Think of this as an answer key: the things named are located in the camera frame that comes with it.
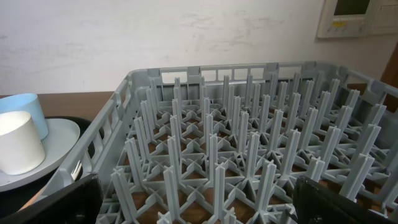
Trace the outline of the light blue plastic cup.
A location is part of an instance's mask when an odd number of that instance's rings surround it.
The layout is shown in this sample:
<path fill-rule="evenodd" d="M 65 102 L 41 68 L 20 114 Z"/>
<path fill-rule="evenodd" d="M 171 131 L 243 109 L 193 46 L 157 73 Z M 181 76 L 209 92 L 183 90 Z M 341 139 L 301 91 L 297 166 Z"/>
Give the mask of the light blue plastic cup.
<path fill-rule="evenodd" d="M 30 113 L 36 130 L 43 140 L 49 133 L 45 116 L 35 93 L 23 93 L 1 98 L 1 113 L 26 111 Z"/>

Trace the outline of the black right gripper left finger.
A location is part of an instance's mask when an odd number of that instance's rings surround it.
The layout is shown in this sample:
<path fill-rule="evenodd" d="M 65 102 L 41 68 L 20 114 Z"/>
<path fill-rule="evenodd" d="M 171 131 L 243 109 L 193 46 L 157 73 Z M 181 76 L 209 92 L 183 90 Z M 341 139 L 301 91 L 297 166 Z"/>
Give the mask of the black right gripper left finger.
<path fill-rule="evenodd" d="M 1 224 L 95 223 L 103 203 L 97 173 L 91 173 L 48 197 L 1 219 Z"/>

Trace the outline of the white plastic cup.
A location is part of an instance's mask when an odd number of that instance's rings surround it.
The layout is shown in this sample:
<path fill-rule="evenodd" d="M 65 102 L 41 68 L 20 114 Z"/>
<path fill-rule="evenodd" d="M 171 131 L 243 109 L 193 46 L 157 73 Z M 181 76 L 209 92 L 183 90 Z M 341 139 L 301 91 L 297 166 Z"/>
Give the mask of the white plastic cup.
<path fill-rule="evenodd" d="M 1 114 L 1 171 L 19 175 L 39 166 L 45 151 L 30 113 Z"/>

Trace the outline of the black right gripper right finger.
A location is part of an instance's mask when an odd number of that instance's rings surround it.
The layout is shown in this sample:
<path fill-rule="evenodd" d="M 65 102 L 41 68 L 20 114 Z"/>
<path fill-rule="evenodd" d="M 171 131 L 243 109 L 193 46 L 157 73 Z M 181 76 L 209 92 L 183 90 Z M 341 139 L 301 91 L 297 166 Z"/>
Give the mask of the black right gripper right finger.
<path fill-rule="evenodd" d="M 298 224 L 394 224 L 318 182 L 301 175 L 294 187 L 292 219 Z"/>

